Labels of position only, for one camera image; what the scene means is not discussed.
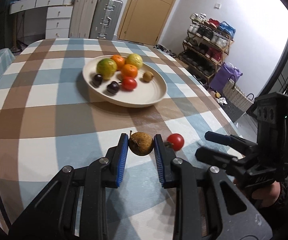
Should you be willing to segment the red cherry tomato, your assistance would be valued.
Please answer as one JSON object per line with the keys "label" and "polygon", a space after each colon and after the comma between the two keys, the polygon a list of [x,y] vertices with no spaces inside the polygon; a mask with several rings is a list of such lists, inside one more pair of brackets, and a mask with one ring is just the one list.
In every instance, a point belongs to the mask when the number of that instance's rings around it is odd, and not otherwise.
{"label": "red cherry tomato", "polygon": [[137,82],[132,77],[125,77],[121,82],[122,88],[127,91],[132,91],[137,87]]}
{"label": "red cherry tomato", "polygon": [[175,152],[177,152],[183,148],[184,138],[179,133],[173,133],[168,136],[166,144],[168,147],[172,148]]}

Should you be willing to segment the silver suitcase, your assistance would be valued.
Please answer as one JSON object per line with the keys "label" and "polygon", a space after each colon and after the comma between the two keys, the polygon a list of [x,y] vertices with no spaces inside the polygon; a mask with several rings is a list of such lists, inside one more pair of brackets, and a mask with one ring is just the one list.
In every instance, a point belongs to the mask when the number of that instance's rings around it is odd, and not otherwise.
{"label": "silver suitcase", "polygon": [[89,38],[112,40],[122,6],[121,0],[98,0]]}

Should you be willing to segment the large cream plate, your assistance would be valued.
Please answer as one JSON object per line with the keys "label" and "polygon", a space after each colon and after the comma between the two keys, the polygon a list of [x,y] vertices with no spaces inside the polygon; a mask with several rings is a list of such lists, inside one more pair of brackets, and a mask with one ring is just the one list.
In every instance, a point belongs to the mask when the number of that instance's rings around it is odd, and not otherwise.
{"label": "large cream plate", "polygon": [[90,90],[115,105],[143,108],[160,102],[167,95],[167,84],[147,64],[137,69],[118,63],[119,55],[95,57],[83,67],[82,75]]}

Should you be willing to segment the checkered brown blue tablecloth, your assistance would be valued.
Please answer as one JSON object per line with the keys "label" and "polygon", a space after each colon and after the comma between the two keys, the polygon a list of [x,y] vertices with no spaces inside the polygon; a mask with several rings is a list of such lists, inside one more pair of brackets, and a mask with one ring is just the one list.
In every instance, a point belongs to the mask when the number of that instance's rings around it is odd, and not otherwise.
{"label": "checkered brown blue tablecloth", "polygon": [[[164,78],[165,98],[148,108],[126,108],[94,94],[83,79],[94,57],[130,53]],[[167,138],[179,133],[177,155],[194,166],[201,146],[233,150],[205,140],[207,131],[237,134],[217,102],[175,59],[124,42],[50,39],[29,45],[0,76],[0,194],[13,222],[66,165],[84,167],[103,157],[122,133]]]}

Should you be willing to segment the green bumpy fruit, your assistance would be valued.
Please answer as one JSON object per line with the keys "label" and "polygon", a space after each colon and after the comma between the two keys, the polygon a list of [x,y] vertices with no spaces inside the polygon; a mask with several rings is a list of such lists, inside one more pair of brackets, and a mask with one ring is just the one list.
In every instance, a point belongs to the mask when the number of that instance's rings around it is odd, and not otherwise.
{"label": "green bumpy fruit", "polygon": [[96,66],[96,73],[100,74],[104,80],[109,80],[117,70],[117,64],[112,59],[102,59]]}

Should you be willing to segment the wooden shoe rack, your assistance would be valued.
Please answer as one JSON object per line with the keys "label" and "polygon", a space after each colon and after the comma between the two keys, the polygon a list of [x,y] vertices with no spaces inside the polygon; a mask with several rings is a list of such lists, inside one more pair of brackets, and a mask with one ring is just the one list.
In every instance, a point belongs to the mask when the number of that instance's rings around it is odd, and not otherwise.
{"label": "wooden shoe rack", "polygon": [[225,21],[207,18],[204,13],[191,14],[190,20],[178,57],[196,79],[208,86],[229,55],[236,29]]}

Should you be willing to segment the yellow guava fruit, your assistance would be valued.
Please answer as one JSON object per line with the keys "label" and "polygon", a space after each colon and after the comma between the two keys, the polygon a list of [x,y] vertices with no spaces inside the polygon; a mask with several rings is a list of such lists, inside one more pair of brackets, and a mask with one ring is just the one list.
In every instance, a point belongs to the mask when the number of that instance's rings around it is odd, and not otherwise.
{"label": "yellow guava fruit", "polygon": [[129,54],[125,60],[126,64],[131,64],[137,69],[141,69],[143,66],[143,59],[139,54],[132,53]]}

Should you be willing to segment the purple bag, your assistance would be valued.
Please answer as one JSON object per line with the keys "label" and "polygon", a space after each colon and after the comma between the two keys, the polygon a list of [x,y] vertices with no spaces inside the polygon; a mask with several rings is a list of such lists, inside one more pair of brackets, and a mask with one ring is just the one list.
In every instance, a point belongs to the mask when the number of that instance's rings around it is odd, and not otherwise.
{"label": "purple bag", "polygon": [[209,86],[211,89],[221,93],[229,79],[238,81],[243,73],[233,64],[224,62],[215,74]]}

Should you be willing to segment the dark purple plum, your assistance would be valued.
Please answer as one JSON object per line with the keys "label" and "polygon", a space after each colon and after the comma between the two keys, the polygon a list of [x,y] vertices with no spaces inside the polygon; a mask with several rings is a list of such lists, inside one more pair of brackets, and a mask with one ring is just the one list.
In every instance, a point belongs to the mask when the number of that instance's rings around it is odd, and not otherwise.
{"label": "dark purple plum", "polygon": [[103,77],[101,74],[95,74],[93,77],[92,77],[92,84],[95,86],[95,87],[100,87],[100,85],[102,84],[103,82]]}

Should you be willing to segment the white drawer desk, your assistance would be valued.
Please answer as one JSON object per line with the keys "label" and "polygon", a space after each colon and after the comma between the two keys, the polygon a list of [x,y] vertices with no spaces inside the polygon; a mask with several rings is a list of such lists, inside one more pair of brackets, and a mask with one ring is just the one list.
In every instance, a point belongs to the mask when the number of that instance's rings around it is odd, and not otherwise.
{"label": "white drawer desk", "polygon": [[67,38],[69,36],[72,0],[20,0],[10,5],[20,38]]}

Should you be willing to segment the wooden door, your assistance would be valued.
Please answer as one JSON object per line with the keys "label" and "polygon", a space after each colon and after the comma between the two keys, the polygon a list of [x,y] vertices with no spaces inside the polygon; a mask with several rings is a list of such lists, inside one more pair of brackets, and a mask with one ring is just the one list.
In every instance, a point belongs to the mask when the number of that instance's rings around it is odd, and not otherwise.
{"label": "wooden door", "polygon": [[128,0],[119,26],[119,39],[155,45],[175,0]]}

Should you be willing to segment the large orange mandarin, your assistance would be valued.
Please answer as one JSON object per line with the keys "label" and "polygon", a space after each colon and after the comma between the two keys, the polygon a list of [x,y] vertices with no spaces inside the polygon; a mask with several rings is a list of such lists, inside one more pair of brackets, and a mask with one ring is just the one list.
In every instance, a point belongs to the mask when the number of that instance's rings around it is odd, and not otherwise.
{"label": "large orange mandarin", "polygon": [[126,59],[121,55],[113,55],[110,57],[117,65],[117,70],[121,70],[126,64]]}

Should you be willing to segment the beige suitcase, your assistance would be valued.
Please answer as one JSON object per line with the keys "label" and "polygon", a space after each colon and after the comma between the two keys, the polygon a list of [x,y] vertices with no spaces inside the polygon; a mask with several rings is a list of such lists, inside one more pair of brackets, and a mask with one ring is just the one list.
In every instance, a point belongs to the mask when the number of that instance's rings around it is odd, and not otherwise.
{"label": "beige suitcase", "polygon": [[89,38],[98,0],[74,0],[70,22],[70,38]]}

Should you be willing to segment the woven basket bag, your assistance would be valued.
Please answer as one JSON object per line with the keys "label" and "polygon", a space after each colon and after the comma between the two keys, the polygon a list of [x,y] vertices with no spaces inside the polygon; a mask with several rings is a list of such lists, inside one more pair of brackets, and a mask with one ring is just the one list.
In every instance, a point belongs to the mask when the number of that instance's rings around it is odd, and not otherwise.
{"label": "woven basket bag", "polygon": [[236,79],[233,74],[228,78],[227,83],[222,89],[222,94],[242,112],[246,112],[254,101],[253,93],[245,95],[239,86],[236,85]]}

